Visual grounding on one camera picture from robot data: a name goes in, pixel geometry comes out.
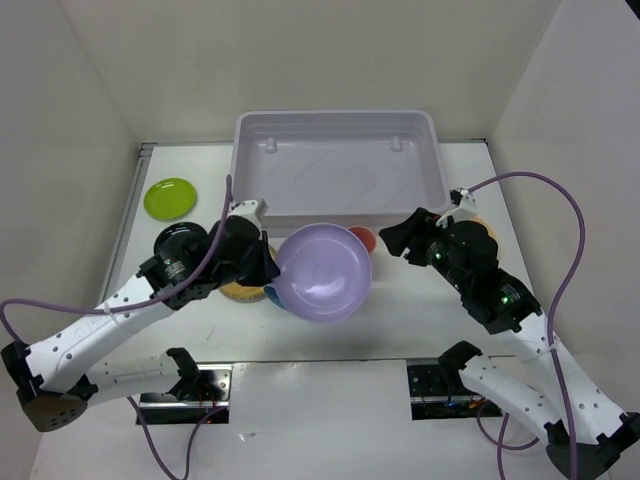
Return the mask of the blue plastic cup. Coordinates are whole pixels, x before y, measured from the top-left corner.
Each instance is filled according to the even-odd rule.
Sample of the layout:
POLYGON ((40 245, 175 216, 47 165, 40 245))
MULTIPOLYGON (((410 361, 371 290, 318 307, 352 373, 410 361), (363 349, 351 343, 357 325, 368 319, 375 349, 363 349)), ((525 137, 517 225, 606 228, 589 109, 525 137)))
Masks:
POLYGON ((284 306, 284 304, 282 303, 275 287, 272 284, 266 285, 264 287, 264 293, 265 296, 277 307, 279 307, 282 310, 286 310, 286 307, 284 306))

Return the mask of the woven bamboo plate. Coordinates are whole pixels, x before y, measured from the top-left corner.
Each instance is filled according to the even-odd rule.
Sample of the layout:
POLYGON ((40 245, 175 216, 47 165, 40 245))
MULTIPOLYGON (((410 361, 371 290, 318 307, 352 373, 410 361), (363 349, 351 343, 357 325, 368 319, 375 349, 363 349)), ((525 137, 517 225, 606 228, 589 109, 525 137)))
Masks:
POLYGON ((237 282, 224 285, 218 291, 226 298, 238 303, 255 303, 266 298, 263 287, 247 287, 237 282))

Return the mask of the purple plastic plate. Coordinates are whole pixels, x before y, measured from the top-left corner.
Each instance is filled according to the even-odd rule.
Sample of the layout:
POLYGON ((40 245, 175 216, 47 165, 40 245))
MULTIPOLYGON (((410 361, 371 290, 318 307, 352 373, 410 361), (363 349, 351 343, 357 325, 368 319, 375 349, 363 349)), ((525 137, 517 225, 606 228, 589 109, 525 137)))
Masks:
POLYGON ((278 248, 280 275, 273 281, 278 298, 304 320, 341 323, 367 299, 372 262, 362 242, 344 227, 304 226, 278 248))

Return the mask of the cream yellow plastic plate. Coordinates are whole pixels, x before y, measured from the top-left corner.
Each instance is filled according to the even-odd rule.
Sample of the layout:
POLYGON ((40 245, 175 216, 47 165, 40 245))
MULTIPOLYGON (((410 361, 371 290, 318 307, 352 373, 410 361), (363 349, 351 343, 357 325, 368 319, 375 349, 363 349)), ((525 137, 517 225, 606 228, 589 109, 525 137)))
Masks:
POLYGON ((473 218, 472 220, 473 220, 474 222, 476 222, 476 223, 478 223, 478 224, 482 225, 482 226, 487 230, 488 235, 489 235, 493 240, 495 240, 497 243, 499 242, 499 238, 498 238, 498 236, 497 236, 496 232, 494 231, 494 229, 493 229, 493 228, 492 228, 492 227, 491 227, 491 226, 490 226, 490 225, 489 225, 485 220, 483 220, 483 219, 482 219, 482 218, 480 218, 480 217, 475 217, 475 218, 473 218))

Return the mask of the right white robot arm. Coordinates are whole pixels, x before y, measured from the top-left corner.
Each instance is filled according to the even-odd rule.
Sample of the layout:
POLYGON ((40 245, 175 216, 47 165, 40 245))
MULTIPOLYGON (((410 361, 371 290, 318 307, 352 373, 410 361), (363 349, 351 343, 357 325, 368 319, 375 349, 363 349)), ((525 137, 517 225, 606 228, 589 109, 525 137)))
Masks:
POLYGON ((460 295, 467 313, 524 366, 528 386, 501 371, 481 350, 461 341, 438 361, 438 380, 450 393, 465 388, 530 429, 566 478, 596 479, 639 440, 639 415, 626 412, 586 375, 559 338, 549 337, 540 303, 502 270, 497 242, 480 223, 450 220, 417 209, 381 230, 389 253, 433 267, 460 295))

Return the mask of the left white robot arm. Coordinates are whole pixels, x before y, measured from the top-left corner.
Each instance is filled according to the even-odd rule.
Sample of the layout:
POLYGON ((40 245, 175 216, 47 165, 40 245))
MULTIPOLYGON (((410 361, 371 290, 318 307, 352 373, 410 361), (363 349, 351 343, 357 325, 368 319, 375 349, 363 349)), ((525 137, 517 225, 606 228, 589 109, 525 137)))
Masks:
POLYGON ((231 213, 211 230, 192 222, 164 229, 153 255, 119 291, 61 332, 1 351, 26 417, 39 432, 77 420, 89 407, 139 393, 192 397, 203 381, 182 347, 130 361, 106 357, 152 324, 230 283, 262 287, 280 273, 255 213, 231 213))

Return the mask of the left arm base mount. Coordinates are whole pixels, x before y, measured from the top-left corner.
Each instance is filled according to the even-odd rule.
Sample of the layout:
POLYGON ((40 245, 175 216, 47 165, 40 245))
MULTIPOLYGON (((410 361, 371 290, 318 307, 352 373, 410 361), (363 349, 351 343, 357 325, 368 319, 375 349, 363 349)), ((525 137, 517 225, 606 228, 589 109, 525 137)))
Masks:
POLYGON ((233 365, 200 363, 199 368, 201 379, 188 394, 140 395, 137 405, 148 425, 195 425, 213 411, 208 424, 228 423, 233 365))

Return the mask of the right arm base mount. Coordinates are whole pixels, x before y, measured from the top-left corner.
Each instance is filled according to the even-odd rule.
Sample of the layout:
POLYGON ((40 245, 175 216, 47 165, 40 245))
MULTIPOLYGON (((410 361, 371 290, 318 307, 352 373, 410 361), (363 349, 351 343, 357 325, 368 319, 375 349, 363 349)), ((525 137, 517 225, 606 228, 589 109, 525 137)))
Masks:
POLYGON ((408 360, 406 372, 413 421, 502 416, 495 404, 451 380, 435 359, 408 360))

